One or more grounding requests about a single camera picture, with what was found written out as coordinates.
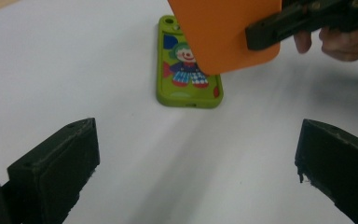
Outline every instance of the orange card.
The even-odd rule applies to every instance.
[[[280,45],[247,48],[245,28],[281,11],[281,0],[168,0],[200,69],[206,74],[266,63]]]

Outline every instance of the colorful cartoon print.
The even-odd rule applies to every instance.
[[[170,51],[170,57],[179,61],[169,68],[164,68],[165,73],[173,74],[173,85],[185,87],[191,79],[191,83],[196,88],[208,87],[207,77],[199,69],[193,52],[186,42],[176,44]]]

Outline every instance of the tabletop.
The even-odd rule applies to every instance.
[[[72,223],[351,220],[294,164],[303,119],[358,136],[358,62],[293,39],[269,63],[222,74],[215,109],[156,99],[161,0],[22,0],[0,9],[0,184],[62,126],[96,118],[101,164]]]

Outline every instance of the clown picture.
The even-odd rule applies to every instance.
[[[208,87],[208,80],[205,74],[200,71],[193,52],[186,42],[176,44],[170,52],[170,57],[180,61],[171,65],[169,71],[166,70],[167,73],[173,74],[173,85],[185,87],[191,79],[191,83],[196,88]]]

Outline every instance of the toy phone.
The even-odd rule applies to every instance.
[[[205,74],[174,16],[158,23],[158,101],[167,106],[217,107],[223,99],[219,75]]]
[[[280,45],[249,50],[245,29],[279,12],[281,0],[168,0],[200,68],[209,74],[266,63]]]

